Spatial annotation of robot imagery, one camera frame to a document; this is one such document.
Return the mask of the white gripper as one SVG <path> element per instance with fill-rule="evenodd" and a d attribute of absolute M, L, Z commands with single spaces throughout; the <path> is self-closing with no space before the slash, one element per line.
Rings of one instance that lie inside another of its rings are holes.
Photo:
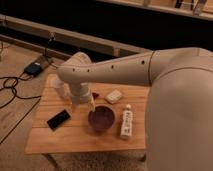
<path fill-rule="evenodd" d="M 91 100 L 91 90 L 88 83 L 70 84 L 70 98 L 73 103 L 87 103 Z M 89 110 L 95 111 L 95 103 L 90 101 L 88 103 Z"/>

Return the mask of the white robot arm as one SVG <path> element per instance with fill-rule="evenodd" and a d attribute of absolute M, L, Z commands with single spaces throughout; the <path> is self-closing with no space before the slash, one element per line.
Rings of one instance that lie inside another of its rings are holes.
<path fill-rule="evenodd" d="M 82 52 L 58 69 L 74 103 L 90 83 L 147 86 L 148 171 L 213 171 L 213 52 L 187 47 L 93 63 Z"/>

